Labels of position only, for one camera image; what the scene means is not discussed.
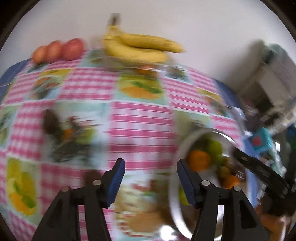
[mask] banana bunch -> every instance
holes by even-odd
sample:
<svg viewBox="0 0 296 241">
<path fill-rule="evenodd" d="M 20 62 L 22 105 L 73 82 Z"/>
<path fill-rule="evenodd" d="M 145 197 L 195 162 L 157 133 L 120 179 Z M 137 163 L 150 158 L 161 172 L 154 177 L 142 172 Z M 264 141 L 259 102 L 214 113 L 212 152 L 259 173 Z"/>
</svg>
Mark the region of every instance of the banana bunch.
<svg viewBox="0 0 296 241">
<path fill-rule="evenodd" d="M 180 44 L 165 38 L 124 33 L 116 23 L 117 16 L 114 16 L 103 37 L 103 46 L 113 57 L 132 63 L 160 64 L 169 59 L 165 51 L 184 51 Z"/>
</svg>

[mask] tablecloth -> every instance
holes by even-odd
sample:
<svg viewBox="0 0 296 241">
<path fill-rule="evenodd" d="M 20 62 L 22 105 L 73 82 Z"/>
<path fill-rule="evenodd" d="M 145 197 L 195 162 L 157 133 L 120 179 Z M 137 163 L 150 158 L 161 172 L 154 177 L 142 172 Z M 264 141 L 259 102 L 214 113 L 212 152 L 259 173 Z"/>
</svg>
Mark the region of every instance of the tablecloth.
<svg viewBox="0 0 296 241">
<path fill-rule="evenodd" d="M 124 69 L 111 72 L 100 54 L 86 50 L 78 60 L 38 68 L 29 61 L 4 87 L 0 212 L 17 240 L 31 239 L 61 187 L 81 187 L 86 171 L 103 173 L 117 158 L 126 161 L 126 173 L 115 204 L 104 210 L 111 237 L 159 240 L 157 227 L 171 224 L 163 215 L 169 169 L 190 122 L 224 131 L 243 146 L 212 78 L 182 65 L 176 65 L 177 75 L 159 71 L 157 79 Z M 58 162 L 55 143 L 42 129 L 42 112 L 49 108 L 58 113 L 65 138 L 71 119 L 84 127 L 79 143 L 91 148 L 87 159 L 83 149 Z M 88 240 L 83 206 L 79 212 L 81 239 Z"/>
</svg>

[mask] yellow banana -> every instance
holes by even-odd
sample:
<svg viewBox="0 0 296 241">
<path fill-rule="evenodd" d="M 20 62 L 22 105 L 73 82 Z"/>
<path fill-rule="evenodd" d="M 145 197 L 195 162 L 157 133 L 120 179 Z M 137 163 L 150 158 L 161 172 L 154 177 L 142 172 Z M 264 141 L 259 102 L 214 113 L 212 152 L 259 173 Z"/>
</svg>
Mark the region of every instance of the yellow banana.
<svg viewBox="0 0 296 241">
<path fill-rule="evenodd" d="M 183 47 L 179 43 L 161 37 L 127 34 L 123 32 L 121 33 L 120 37 L 125 44 L 133 47 L 157 49 L 173 53 L 184 52 Z"/>
<path fill-rule="evenodd" d="M 103 45 L 108 54 L 128 62 L 164 63 L 168 60 L 168 55 L 165 52 L 125 45 L 111 29 L 104 36 Z"/>
</svg>

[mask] metal bolt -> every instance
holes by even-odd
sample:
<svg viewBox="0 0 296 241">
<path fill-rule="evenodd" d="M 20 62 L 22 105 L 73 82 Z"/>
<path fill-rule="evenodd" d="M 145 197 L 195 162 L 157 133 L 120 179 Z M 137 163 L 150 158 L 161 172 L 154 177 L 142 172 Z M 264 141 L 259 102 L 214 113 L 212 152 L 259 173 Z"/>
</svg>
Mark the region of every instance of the metal bolt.
<svg viewBox="0 0 296 241">
<path fill-rule="evenodd" d="M 234 186 L 233 189 L 234 189 L 236 192 L 240 192 L 240 191 L 241 191 L 240 186 Z"/>
<path fill-rule="evenodd" d="M 67 191 L 69 191 L 69 189 L 70 189 L 69 186 L 63 186 L 61 191 L 62 192 L 67 192 Z"/>
<path fill-rule="evenodd" d="M 93 184 L 95 185 L 95 186 L 98 186 L 98 185 L 100 185 L 102 182 L 100 181 L 100 180 L 94 180 L 93 181 Z"/>
<path fill-rule="evenodd" d="M 202 185 L 209 186 L 210 185 L 210 182 L 208 180 L 203 180 L 202 181 Z"/>
</svg>

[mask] white wall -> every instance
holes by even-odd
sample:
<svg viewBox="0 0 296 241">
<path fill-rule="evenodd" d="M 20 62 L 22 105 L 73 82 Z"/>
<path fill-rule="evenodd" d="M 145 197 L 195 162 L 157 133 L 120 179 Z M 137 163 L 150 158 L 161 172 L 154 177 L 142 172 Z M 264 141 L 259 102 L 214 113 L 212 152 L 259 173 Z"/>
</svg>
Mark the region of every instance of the white wall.
<svg viewBox="0 0 296 241">
<path fill-rule="evenodd" d="M 261 40 L 280 44 L 296 61 L 296 43 L 259 0 L 41 0 L 0 51 L 0 75 L 40 45 L 82 37 L 97 47 L 110 13 L 122 29 L 166 37 L 187 50 L 177 62 L 237 89 L 258 67 Z"/>
</svg>

